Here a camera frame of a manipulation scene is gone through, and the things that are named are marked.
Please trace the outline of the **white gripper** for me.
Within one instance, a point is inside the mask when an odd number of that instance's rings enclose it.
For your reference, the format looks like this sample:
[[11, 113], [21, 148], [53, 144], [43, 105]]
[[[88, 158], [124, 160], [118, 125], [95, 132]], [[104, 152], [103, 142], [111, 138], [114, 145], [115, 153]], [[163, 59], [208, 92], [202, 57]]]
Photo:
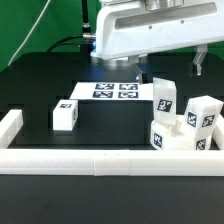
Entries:
[[200, 76], [206, 44], [224, 40], [224, 0], [99, 0], [96, 53], [104, 60], [129, 57], [140, 84], [147, 74], [139, 55], [195, 47], [192, 75]]

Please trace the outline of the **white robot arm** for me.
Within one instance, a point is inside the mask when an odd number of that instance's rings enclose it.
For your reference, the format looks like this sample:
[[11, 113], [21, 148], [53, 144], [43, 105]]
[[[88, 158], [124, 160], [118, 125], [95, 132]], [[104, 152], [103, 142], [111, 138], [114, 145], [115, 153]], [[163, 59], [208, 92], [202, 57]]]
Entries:
[[99, 0], [95, 55], [126, 58], [143, 84], [141, 55], [194, 47], [192, 74], [201, 74], [207, 45], [224, 41], [224, 0]]

